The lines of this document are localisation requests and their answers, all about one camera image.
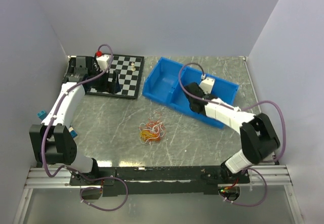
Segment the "blue three-compartment bin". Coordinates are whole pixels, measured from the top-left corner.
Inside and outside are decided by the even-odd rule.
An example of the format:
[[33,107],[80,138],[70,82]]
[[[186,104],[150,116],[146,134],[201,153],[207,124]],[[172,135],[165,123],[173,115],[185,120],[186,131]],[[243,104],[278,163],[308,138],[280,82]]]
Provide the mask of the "blue three-compartment bin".
[[[189,101],[178,82],[182,66],[179,62],[161,57],[146,78],[142,95],[191,118],[222,129],[224,124],[220,121],[195,113],[189,108]],[[239,85],[209,73],[206,76],[215,80],[211,94],[232,105]]]

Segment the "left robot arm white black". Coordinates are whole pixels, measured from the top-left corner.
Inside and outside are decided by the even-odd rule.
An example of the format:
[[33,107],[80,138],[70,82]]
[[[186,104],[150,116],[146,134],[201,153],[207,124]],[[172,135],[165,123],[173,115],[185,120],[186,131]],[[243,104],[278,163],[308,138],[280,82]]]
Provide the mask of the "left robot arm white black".
[[112,81],[108,80],[112,61],[113,56],[100,51],[93,57],[69,57],[54,106],[41,124],[31,126],[29,136],[35,159],[49,177],[54,177],[57,172],[50,173],[48,166],[58,164],[60,168],[74,171],[89,185],[98,182],[100,172],[97,161],[78,152],[69,129],[76,107],[87,91],[92,88],[108,92],[119,90],[117,73],[113,74]]

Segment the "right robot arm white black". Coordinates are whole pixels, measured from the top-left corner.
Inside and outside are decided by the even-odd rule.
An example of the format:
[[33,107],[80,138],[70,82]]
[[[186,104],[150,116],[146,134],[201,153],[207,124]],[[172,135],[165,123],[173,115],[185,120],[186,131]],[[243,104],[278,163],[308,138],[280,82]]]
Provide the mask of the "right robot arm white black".
[[280,140],[266,114],[256,115],[228,105],[206,94],[196,82],[181,87],[191,111],[220,121],[240,135],[241,149],[220,165],[223,181],[233,182],[243,170],[261,163],[279,148]]

